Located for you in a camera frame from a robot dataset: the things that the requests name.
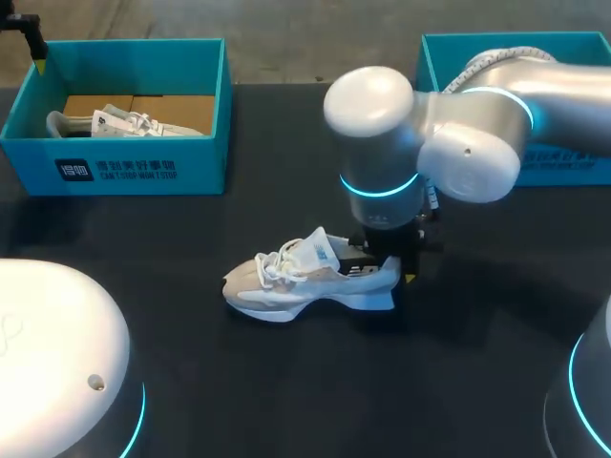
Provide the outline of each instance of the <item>cable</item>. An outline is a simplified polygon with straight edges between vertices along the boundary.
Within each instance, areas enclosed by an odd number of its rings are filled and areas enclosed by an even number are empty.
[[[548,52],[530,46],[518,46],[506,50],[488,50],[472,58],[467,63],[465,70],[446,87],[443,94],[454,93],[460,86],[465,84],[476,74],[483,72],[498,62],[515,59],[517,57],[533,57],[548,62],[556,62],[556,59]],[[435,191],[434,184],[430,178],[427,178],[426,187],[429,206],[431,207],[432,213],[436,214],[439,209],[439,201],[437,200],[437,192]]]

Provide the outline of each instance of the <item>shoe upper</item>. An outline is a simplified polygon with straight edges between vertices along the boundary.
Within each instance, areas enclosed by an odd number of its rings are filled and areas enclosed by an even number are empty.
[[[202,136],[194,129],[163,124],[147,114],[125,112],[111,104],[104,110],[95,110],[92,116],[65,116],[60,112],[50,112],[47,115],[47,133],[51,138],[80,133],[89,133],[93,137]]]
[[[339,272],[340,258],[358,256],[363,255],[349,246],[347,239],[327,236],[320,227],[307,239],[292,240],[279,252],[260,253],[239,265],[225,276],[222,292],[240,306],[265,309],[333,295],[390,290],[399,281],[397,258],[388,258],[379,268],[358,274]]]

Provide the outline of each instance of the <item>black table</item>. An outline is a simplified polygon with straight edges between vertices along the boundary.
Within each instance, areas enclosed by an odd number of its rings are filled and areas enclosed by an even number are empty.
[[[25,198],[4,161],[0,249],[115,298],[145,367],[147,456],[546,457],[546,389],[611,291],[611,189],[442,199],[446,252],[390,315],[228,313],[221,277],[238,262],[317,225],[355,228],[325,90],[235,88],[222,197]]]

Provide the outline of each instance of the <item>teal box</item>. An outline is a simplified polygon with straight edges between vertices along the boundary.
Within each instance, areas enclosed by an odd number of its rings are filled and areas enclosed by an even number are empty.
[[[611,48],[596,31],[426,34],[420,46],[416,89],[443,91],[476,54],[515,46],[540,48],[567,64],[611,65]],[[611,184],[611,159],[541,144],[528,146],[517,180],[518,186],[603,184]]]
[[[214,95],[211,135],[46,138],[49,112],[71,94]],[[32,196],[221,194],[231,118],[221,39],[49,42],[32,66],[0,144]]]

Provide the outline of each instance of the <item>shoe heel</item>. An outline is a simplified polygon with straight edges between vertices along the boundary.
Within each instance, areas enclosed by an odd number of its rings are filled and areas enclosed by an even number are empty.
[[[337,302],[353,310],[392,310],[394,301],[390,291],[369,294],[345,294],[332,297]]]

